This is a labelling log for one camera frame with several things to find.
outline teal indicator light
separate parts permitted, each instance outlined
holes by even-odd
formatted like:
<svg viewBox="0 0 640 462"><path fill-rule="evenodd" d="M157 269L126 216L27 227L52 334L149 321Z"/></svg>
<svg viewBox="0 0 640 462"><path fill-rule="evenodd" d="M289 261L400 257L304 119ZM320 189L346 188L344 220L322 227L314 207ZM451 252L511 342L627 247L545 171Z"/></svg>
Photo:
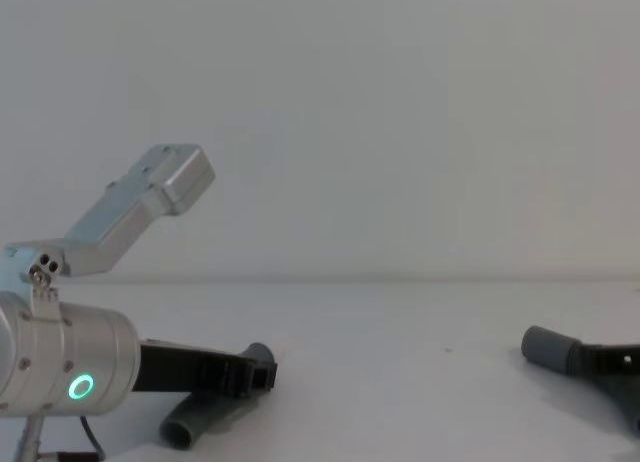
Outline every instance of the teal indicator light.
<svg viewBox="0 0 640 462"><path fill-rule="evenodd" d="M74 379L69 386L69 397L73 400L84 399L93 391L94 381L89 374L83 374Z"/></svg>

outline green led ring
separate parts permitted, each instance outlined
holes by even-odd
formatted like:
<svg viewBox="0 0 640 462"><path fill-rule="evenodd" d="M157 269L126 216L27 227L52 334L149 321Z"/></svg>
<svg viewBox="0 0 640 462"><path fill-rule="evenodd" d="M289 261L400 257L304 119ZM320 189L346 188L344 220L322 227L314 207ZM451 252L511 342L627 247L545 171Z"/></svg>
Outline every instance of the green led ring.
<svg viewBox="0 0 640 462"><path fill-rule="evenodd" d="M81 384L89 384L88 387L82 392L78 392L78 387ZM93 377L89 374L83 374L75 378L71 385L69 386L69 397L73 400L84 399L87 395L93 391L94 381Z"/></svg>

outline silver cylindrical motor housing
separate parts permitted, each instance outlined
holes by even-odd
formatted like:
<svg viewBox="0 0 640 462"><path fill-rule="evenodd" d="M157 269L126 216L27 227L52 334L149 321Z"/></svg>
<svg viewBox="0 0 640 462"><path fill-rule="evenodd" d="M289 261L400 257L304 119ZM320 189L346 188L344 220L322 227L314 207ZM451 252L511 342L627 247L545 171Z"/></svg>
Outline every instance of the silver cylindrical motor housing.
<svg viewBox="0 0 640 462"><path fill-rule="evenodd" d="M59 307L59 320L34 317L23 299L0 292L1 417L104 414L133 388L140 342L129 319Z"/></svg>

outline cable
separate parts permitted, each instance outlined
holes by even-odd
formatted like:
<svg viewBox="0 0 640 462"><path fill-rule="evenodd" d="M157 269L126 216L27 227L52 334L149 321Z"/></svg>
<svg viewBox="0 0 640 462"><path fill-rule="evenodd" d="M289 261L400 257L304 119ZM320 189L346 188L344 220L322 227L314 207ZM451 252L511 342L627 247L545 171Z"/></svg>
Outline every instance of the cable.
<svg viewBox="0 0 640 462"><path fill-rule="evenodd" d="M89 422L87 421L87 418L84 417L84 416L80 417L80 422L82 423L82 428L84 429L85 434L87 434L87 438L91 442L91 445L93 445L93 448L98 453L98 457L100 458L100 462L103 462L107 458L107 456L104 453L104 449L100 445L100 442L98 442L98 439L96 439L96 436L93 435L93 431L91 430L91 427L89 426Z"/></svg>

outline white wall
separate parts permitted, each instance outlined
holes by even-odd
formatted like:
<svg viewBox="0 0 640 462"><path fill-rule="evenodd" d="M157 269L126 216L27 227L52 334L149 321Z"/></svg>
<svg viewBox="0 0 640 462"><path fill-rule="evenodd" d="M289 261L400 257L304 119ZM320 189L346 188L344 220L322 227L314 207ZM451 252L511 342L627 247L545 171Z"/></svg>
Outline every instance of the white wall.
<svg viewBox="0 0 640 462"><path fill-rule="evenodd" d="M0 0L0 238L188 142L114 276L640 273L637 1Z"/></svg>

